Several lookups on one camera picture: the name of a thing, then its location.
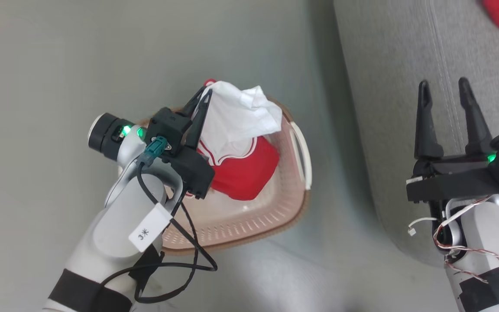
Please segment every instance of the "label with chinese character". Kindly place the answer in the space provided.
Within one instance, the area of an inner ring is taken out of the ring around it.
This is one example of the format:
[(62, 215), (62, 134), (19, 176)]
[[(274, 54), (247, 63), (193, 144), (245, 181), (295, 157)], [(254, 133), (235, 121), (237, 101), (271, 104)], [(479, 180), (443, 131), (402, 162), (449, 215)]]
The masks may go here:
[(172, 219), (172, 215), (157, 203), (145, 216), (144, 220), (128, 236), (133, 245), (143, 253), (153, 241), (163, 232)]

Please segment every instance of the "gray fabric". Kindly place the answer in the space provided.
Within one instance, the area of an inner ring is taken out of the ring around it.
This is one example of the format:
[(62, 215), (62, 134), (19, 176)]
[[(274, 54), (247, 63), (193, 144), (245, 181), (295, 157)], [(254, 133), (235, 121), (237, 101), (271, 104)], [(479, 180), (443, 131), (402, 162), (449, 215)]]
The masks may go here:
[(378, 216), (408, 255), (442, 264), (428, 215), (407, 202), (414, 164), (418, 84), (428, 79), (438, 142), (446, 155), (464, 153), (465, 114), (459, 77), (468, 77), (493, 136), (499, 134), (499, 29), (475, 0), (335, 0), (340, 39)]

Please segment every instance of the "pink plastic basket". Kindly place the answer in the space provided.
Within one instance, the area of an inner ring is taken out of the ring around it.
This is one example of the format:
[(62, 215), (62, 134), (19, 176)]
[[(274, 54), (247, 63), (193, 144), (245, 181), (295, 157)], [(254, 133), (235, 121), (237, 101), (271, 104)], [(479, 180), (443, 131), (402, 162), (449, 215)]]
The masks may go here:
[[(184, 200), (199, 243), (207, 250), (226, 249), (284, 231), (297, 223), (307, 209), (312, 172), (305, 138), (289, 111), (274, 99), (270, 100), (284, 112), (281, 132), (268, 136), (279, 151), (280, 161), (257, 198), (243, 202), (210, 192), (205, 200)], [(175, 219), (191, 233), (181, 209)], [(192, 253), (194, 247), (177, 229), (169, 227), (163, 234), (163, 251), (182, 255)]]

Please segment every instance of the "green light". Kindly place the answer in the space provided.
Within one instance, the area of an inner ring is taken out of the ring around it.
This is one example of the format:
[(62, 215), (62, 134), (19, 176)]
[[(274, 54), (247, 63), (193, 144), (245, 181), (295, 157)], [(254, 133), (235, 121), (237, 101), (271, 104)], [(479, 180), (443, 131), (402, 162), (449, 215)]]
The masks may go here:
[(144, 128), (142, 128), (142, 127), (138, 128), (138, 130), (136, 131), (136, 134), (140, 137), (140, 139), (143, 139), (144, 138)]
[(124, 128), (123, 128), (123, 136), (126, 137), (126, 135), (130, 133), (130, 130), (132, 130), (131, 126), (124, 126)]

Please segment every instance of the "white basket handle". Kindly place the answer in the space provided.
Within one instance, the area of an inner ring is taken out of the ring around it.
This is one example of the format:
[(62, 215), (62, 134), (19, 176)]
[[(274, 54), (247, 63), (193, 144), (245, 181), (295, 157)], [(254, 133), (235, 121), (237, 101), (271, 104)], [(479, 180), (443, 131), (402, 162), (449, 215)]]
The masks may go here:
[(292, 147), (294, 148), (295, 160), (298, 163), (299, 175), (305, 182), (305, 189), (311, 189), (313, 182), (313, 170), (311, 169), (311, 156), (305, 142), (305, 137), (295, 122), (290, 122), (290, 137), (292, 138)]

